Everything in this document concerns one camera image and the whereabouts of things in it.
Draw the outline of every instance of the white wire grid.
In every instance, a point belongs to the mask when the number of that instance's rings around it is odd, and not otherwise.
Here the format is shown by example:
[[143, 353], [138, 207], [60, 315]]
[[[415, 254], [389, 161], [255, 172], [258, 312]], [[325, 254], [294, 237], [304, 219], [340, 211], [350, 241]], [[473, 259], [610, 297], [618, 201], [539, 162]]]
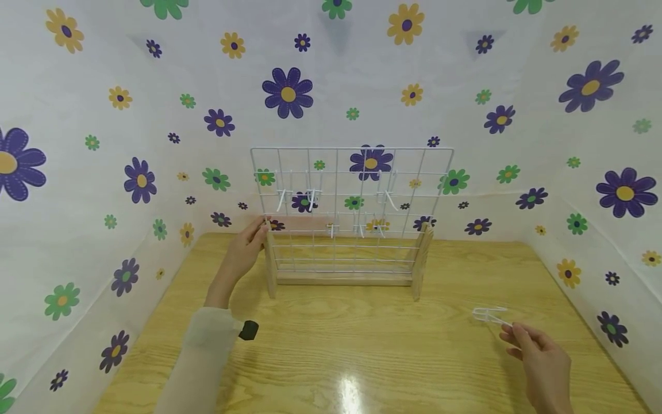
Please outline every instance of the white wire grid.
[[[378, 171], [366, 170], [365, 163], [367, 160], [367, 155], [370, 150], [382, 150], [384, 154], [391, 153], [393, 159], [390, 163], [391, 171]], [[263, 191], [263, 186], [260, 185], [258, 174], [263, 174], [263, 172], [258, 171], [258, 165], [256, 163], [256, 153], [262, 151], [274, 152], [278, 161], [278, 167], [269, 172], [274, 173], [275, 178], [275, 193], [265, 193]], [[283, 156], [285, 154], [296, 152], [301, 153], [305, 151], [306, 157], [301, 160], [300, 168], [283, 168]], [[311, 151], [315, 154], [332, 154], [332, 158], [335, 157], [335, 164], [332, 170], [313, 170], [313, 164], [311, 164]], [[349, 168], [341, 169], [340, 153], [342, 152], [354, 152], [363, 154], [363, 167], [360, 171], [352, 172]], [[400, 161], [397, 154], [409, 153], [409, 156], [401, 158], [406, 158], [406, 160]], [[426, 216], [429, 217], [428, 221], [431, 223], [434, 218], [434, 213], [439, 202], [440, 197], [442, 196], [443, 183], [444, 179], [448, 176], [448, 171], [453, 160], [453, 155], [455, 150], [453, 148], [405, 148], [405, 147], [255, 147], [251, 148], [251, 161], [253, 165], [253, 171], [256, 177], [256, 183], [258, 187], [258, 195], [260, 196], [260, 203], [262, 206], [262, 212], [264, 216], [284, 216], [290, 217], [293, 215], [301, 216], [303, 214], [308, 214], [312, 219], [315, 216], [325, 216], [327, 218], [327, 225], [325, 229], [283, 229], [282, 231], [276, 231], [272, 229], [271, 231], [274, 234], [283, 236], [285, 233], [285, 244], [275, 244], [273, 245], [275, 261], [278, 271], [285, 272], [330, 272], [330, 273], [390, 273], [390, 274], [409, 274], [411, 273], [411, 268], [414, 262], [414, 254], [407, 254], [412, 250], [418, 250], [418, 247], [415, 245], [407, 246], [404, 244], [404, 241], [407, 240], [407, 237], [411, 237], [413, 234], [421, 234], [420, 231], [408, 230], [407, 223], [409, 223], [409, 218], [411, 215], [411, 209], [407, 209], [406, 213], [401, 212], [401, 210], [396, 206], [393, 199], [394, 198], [403, 198], [405, 197], [408, 200], [409, 205], [416, 205], [414, 202], [415, 199], [432, 198], [434, 202], [432, 203], [432, 208], [425, 212]], [[413, 160], [410, 156], [411, 154], [416, 154], [417, 160]], [[435, 165], [434, 171], [423, 170], [423, 165], [426, 160], [426, 157], [434, 157], [433, 161], [443, 160], [436, 164], [432, 162], [432, 165]], [[360, 181], [360, 189], [358, 193], [350, 193], [345, 189], [339, 189], [339, 178], [346, 175], [352, 174], [357, 176], [357, 180]], [[358, 175], [360, 174], [377, 174], [377, 189], [376, 191], [364, 191], [364, 184], [366, 180], [359, 179]], [[327, 180], [333, 180], [332, 187], [333, 190], [329, 191], [324, 189], [324, 177], [328, 177]], [[415, 176], [415, 180], [419, 181], [423, 176], [436, 176], [439, 178], [440, 185], [438, 190], [434, 194], [423, 194], [418, 193], [418, 187], [412, 186], [409, 192], [397, 193], [394, 194], [396, 188], [396, 183], [398, 178]], [[305, 179], [305, 189], [295, 188], [294, 184], [295, 178], [303, 177]], [[300, 191], [303, 194], [303, 197], [308, 201], [308, 207], [305, 209], [305, 212], [297, 213], [296, 211], [290, 211], [289, 202], [293, 196], [297, 196], [297, 192]], [[325, 198], [333, 198], [333, 210], [327, 211], [325, 213], [316, 212], [315, 205], [316, 201], [321, 199], [324, 196]], [[265, 199], [267, 198], [277, 198], [277, 207], [270, 211], [270, 208], [266, 207]], [[356, 209], [351, 211], [339, 211], [338, 210], [338, 198], [340, 198], [342, 208], [342, 203], [344, 202], [345, 197], [359, 197], [359, 199], [370, 199], [373, 198], [376, 201], [376, 204], [381, 206], [376, 209], [376, 211], [368, 211], [363, 209], [363, 203]], [[393, 208], [394, 212], [387, 212], [387, 209]], [[404, 217], [404, 222], [402, 224], [402, 229], [391, 229], [388, 217]], [[371, 232], [367, 230], [367, 226], [371, 227]], [[368, 242], [359, 242], [360, 240], [365, 240], [366, 238], [370, 239], [371, 234], [377, 236], [376, 245], [370, 244]], [[311, 244], [297, 243], [295, 242], [295, 237], [298, 237], [296, 240], [300, 240], [301, 236], [310, 236]], [[382, 239], [391, 239], [388, 240], [389, 243], [380, 243]], [[339, 248], [348, 249], [351, 248], [353, 257], [341, 257], [339, 254], [336, 254], [336, 250]], [[374, 250], [374, 253], [370, 254], [370, 258], [358, 257], [358, 253], [361, 250]]]

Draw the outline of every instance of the yellow flower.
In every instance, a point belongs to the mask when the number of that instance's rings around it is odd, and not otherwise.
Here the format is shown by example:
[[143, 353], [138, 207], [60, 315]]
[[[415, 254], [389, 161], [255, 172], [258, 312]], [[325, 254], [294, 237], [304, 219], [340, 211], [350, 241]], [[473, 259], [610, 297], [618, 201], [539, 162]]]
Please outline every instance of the yellow flower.
[[425, 14], [418, 12], [418, 3], [412, 4], [412, 7], [407, 9], [406, 4], [401, 4], [398, 8], [398, 14], [392, 14], [389, 17], [389, 27], [386, 34], [389, 37], [395, 36], [395, 44], [402, 44], [404, 40], [407, 44], [412, 44], [414, 36], [420, 36], [423, 28], [420, 26], [425, 19]]
[[62, 9], [46, 10], [50, 21], [46, 21], [46, 28], [55, 33], [55, 43], [58, 46], [67, 46], [69, 53], [83, 50], [81, 40], [85, 38], [80, 30], [76, 30], [78, 23], [73, 17], [66, 17]]
[[404, 102], [404, 106], [408, 107], [409, 105], [415, 106], [416, 102], [421, 99], [423, 99], [423, 89], [418, 87], [418, 84], [412, 85], [410, 83], [407, 89], [402, 90], [400, 102]]
[[108, 92], [110, 93], [108, 100], [113, 103], [113, 108], [117, 108], [120, 111], [128, 108], [129, 102], [133, 102], [133, 98], [128, 95], [128, 91], [119, 86], [116, 86], [115, 89], [108, 89]]
[[646, 263], [646, 266], [656, 267], [662, 262], [662, 257], [655, 251], [646, 250], [646, 253], [641, 255], [641, 261]]
[[575, 44], [575, 39], [579, 36], [579, 32], [576, 29], [577, 26], [565, 26], [560, 32], [554, 34], [554, 40], [549, 44], [554, 48], [554, 52], [558, 52], [559, 50], [565, 52], [568, 46]]
[[181, 234], [181, 243], [184, 247], [188, 247], [189, 244], [193, 242], [194, 231], [195, 229], [193, 228], [192, 223], [184, 223], [184, 226], [179, 230], [179, 233]]
[[561, 263], [556, 265], [556, 268], [559, 270], [559, 277], [563, 280], [563, 283], [567, 287], [572, 289], [575, 288], [575, 285], [579, 285], [579, 275], [581, 275], [581, 269], [575, 267], [575, 261], [563, 259]]
[[240, 38], [235, 32], [232, 34], [226, 32], [225, 39], [220, 39], [220, 43], [223, 45], [223, 53], [230, 56], [230, 59], [241, 59], [242, 53], [246, 52], [244, 39]]

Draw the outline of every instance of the purple flower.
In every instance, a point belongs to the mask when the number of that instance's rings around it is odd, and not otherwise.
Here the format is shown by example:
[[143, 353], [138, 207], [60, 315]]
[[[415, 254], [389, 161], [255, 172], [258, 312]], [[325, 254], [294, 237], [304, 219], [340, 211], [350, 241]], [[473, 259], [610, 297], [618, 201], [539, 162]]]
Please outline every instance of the purple flower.
[[9, 197], [16, 201], [28, 198], [28, 187], [41, 187], [46, 183], [46, 176], [32, 167], [38, 167], [46, 162], [46, 156], [41, 150], [30, 148], [27, 133], [20, 128], [9, 130], [5, 139], [0, 130], [0, 193], [3, 187]]
[[532, 188], [528, 193], [524, 193], [520, 196], [520, 199], [515, 202], [515, 205], [520, 206], [520, 210], [532, 209], [536, 204], [542, 204], [545, 202], [543, 198], [547, 197], [549, 194], [545, 192], [545, 187], [540, 187], [539, 189]]
[[271, 71], [273, 80], [262, 82], [262, 90], [270, 93], [264, 100], [267, 108], [278, 107], [278, 116], [285, 119], [292, 112], [294, 118], [303, 116], [303, 109], [312, 107], [312, 97], [305, 95], [312, 90], [312, 82], [301, 78], [301, 71], [298, 68], [291, 68], [285, 78], [285, 72], [281, 68], [274, 68]]
[[124, 167], [124, 173], [128, 180], [124, 182], [124, 190], [128, 193], [133, 191], [131, 201], [138, 204], [140, 198], [147, 204], [151, 200], [150, 194], [156, 194], [156, 186], [154, 180], [156, 177], [153, 172], [149, 171], [147, 161], [141, 163], [136, 157], [133, 157], [133, 167]]
[[209, 116], [205, 117], [205, 122], [208, 123], [208, 131], [216, 131], [216, 136], [223, 136], [223, 134], [230, 136], [230, 131], [234, 131], [234, 124], [231, 124], [232, 117], [225, 115], [221, 108], [218, 111], [213, 109], [209, 110]]
[[306, 34], [301, 34], [294, 39], [294, 47], [299, 49], [299, 52], [308, 52], [310, 47], [310, 38]]
[[111, 290], [117, 290], [117, 297], [120, 297], [124, 292], [129, 293], [134, 283], [138, 281], [138, 269], [140, 265], [136, 263], [135, 258], [125, 260], [122, 262], [122, 267], [115, 270], [113, 276], [113, 284]]
[[589, 112], [595, 106], [595, 100], [606, 101], [614, 94], [610, 86], [620, 83], [625, 75], [623, 72], [614, 73], [620, 62], [612, 60], [604, 68], [599, 60], [594, 60], [586, 68], [586, 74], [574, 74], [567, 82], [571, 87], [559, 96], [559, 102], [568, 102], [565, 112], [570, 113], [581, 105], [582, 112]]
[[654, 205], [657, 196], [649, 193], [657, 183], [652, 177], [643, 177], [637, 180], [637, 172], [634, 168], [627, 167], [619, 177], [615, 171], [607, 171], [604, 175], [606, 183], [599, 183], [595, 189], [600, 194], [606, 194], [600, 199], [600, 205], [605, 209], [614, 207], [614, 217], [620, 219], [626, 210], [632, 217], [643, 216], [642, 204]]
[[101, 353], [103, 359], [99, 365], [100, 370], [106, 369], [106, 374], [111, 371], [113, 366], [118, 366], [122, 362], [122, 355], [128, 351], [128, 334], [124, 334], [124, 329], [119, 334], [113, 335], [111, 345]]
[[515, 115], [515, 110], [512, 105], [506, 109], [505, 106], [499, 105], [496, 107], [496, 112], [487, 114], [487, 122], [483, 125], [485, 128], [490, 128], [491, 134], [502, 133], [504, 129], [512, 124], [512, 116]]
[[[361, 145], [362, 148], [371, 148], [370, 145]], [[378, 149], [361, 150], [361, 153], [355, 153], [350, 156], [350, 161], [354, 163], [350, 167], [350, 171], [358, 172], [359, 180], [365, 181], [368, 177], [373, 181], [379, 180], [378, 171], [391, 171], [391, 166], [388, 162], [393, 161], [393, 154], [384, 153], [383, 145], [377, 145]]]

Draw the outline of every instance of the small purple flower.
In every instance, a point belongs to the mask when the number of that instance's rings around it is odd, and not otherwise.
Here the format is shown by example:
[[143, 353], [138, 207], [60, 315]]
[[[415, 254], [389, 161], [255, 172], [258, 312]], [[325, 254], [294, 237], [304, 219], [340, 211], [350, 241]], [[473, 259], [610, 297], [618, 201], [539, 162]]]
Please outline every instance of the small purple flower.
[[120, 297], [124, 292], [129, 293], [133, 284], [138, 281], [138, 269], [140, 265], [136, 263], [135, 258], [125, 260], [122, 262], [122, 267], [115, 270], [113, 276], [113, 284], [111, 290], [117, 290], [117, 297]]
[[619, 177], [615, 171], [607, 171], [604, 175], [606, 183], [599, 183], [595, 189], [600, 194], [606, 194], [600, 199], [600, 205], [605, 209], [614, 207], [612, 214], [617, 219], [625, 215], [626, 210], [632, 217], [638, 218], [645, 213], [642, 204], [657, 204], [657, 196], [649, 190], [657, 184], [652, 177], [637, 180], [637, 171], [627, 167]]
[[223, 134], [230, 136], [230, 131], [234, 131], [234, 124], [231, 124], [232, 117], [225, 115], [221, 108], [217, 111], [209, 110], [209, 116], [205, 117], [205, 122], [208, 123], [208, 131], [216, 131], [216, 136], [223, 136]]
[[156, 194], [156, 186], [154, 180], [156, 177], [153, 172], [149, 171], [147, 161], [139, 162], [136, 157], [133, 157], [133, 167], [124, 167], [124, 173], [129, 178], [124, 182], [124, 190], [127, 193], [133, 191], [131, 201], [138, 204], [140, 199], [147, 204], [151, 200], [150, 194]]

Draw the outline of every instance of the green flower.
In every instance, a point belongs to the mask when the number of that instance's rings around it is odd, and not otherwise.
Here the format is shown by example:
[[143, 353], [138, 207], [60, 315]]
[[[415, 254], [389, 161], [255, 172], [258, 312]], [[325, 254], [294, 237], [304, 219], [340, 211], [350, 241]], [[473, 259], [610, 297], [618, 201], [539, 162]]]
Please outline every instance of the green flower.
[[634, 125], [632, 125], [632, 128], [634, 128], [634, 132], [638, 134], [643, 134], [645, 132], [648, 132], [648, 130], [651, 128], [651, 121], [647, 119], [640, 119], [638, 121], [634, 122]]
[[14, 397], [7, 397], [9, 393], [14, 390], [14, 387], [16, 386], [16, 380], [11, 378], [3, 384], [4, 379], [5, 375], [0, 372], [0, 414], [5, 414], [8, 412], [16, 400]]
[[350, 108], [349, 111], [347, 111], [347, 119], [350, 121], [356, 121], [356, 119], [359, 117], [359, 110], [356, 108]]
[[265, 168], [264, 170], [258, 168], [258, 172], [255, 173], [255, 181], [260, 183], [260, 185], [268, 185], [271, 187], [271, 183], [276, 182], [276, 179], [273, 177], [274, 175], [273, 172], [269, 172], [268, 168]]
[[577, 157], [572, 157], [568, 158], [567, 164], [570, 168], [577, 168], [579, 167], [579, 164], [581, 164], [581, 161], [579, 161], [579, 158]]
[[46, 316], [53, 315], [54, 321], [57, 321], [60, 315], [69, 316], [71, 307], [78, 305], [78, 302], [80, 302], [76, 297], [80, 291], [79, 288], [74, 288], [73, 282], [68, 283], [67, 287], [57, 285], [53, 290], [53, 295], [48, 295], [44, 298], [44, 302], [48, 304], [44, 314]]
[[175, 19], [181, 19], [180, 7], [188, 7], [189, 0], [140, 0], [140, 4], [145, 7], [154, 6], [154, 13], [161, 20], [167, 19], [167, 14]]
[[352, 9], [352, 2], [350, 0], [324, 0], [322, 4], [322, 11], [329, 12], [329, 19], [345, 18], [345, 12]]
[[492, 92], [490, 92], [489, 89], [483, 89], [480, 93], [476, 94], [476, 102], [478, 105], [484, 105], [485, 102], [490, 100], [490, 97], [492, 96]]
[[206, 178], [205, 183], [210, 184], [215, 190], [228, 191], [228, 187], [230, 187], [228, 176], [221, 174], [218, 170], [212, 171], [211, 168], [207, 168], [206, 171], [203, 171], [203, 177]]
[[85, 145], [88, 150], [96, 151], [99, 149], [99, 140], [96, 136], [88, 135], [85, 137]]
[[195, 106], [195, 98], [190, 96], [188, 93], [182, 93], [181, 97], [179, 97], [179, 100], [181, 101], [181, 104], [188, 109], [193, 109]]
[[108, 214], [106, 218], [103, 220], [106, 223], [106, 227], [108, 227], [109, 230], [114, 229], [115, 226], [117, 226], [117, 219], [112, 214]]
[[443, 186], [444, 194], [459, 193], [459, 190], [467, 188], [467, 181], [469, 181], [469, 177], [471, 177], [470, 175], [464, 173], [464, 169], [458, 172], [455, 170], [450, 170], [448, 172], [448, 177], [441, 177], [439, 179], [441, 183], [437, 185], [437, 188], [441, 188]]
[[350, 210], [358, 210], [363, 207], [363, 200], [361, 197], [350, 197], [345, 199], [345, 207], [347, 207]]
[[156, 219], [152, 225], [154, 236], [159, 240], [165, 240], [167, 235], [166, 224], [161, 219]]
[[566, 222], [568, 223], [568, 230], [572, 231], [573, 234], [582, 235], [589, 229], [589, 226], [586, 225], [586, 219], [579, 213], [570, 214], [570, 218]]
[[501, 184], [510, 183], [517, 178], [520, 171], [521, 170], [517, 168], [517, 166], [506, 166], [503, 170], [498, 172], [498, 177], [496, 177], [496, 179]]

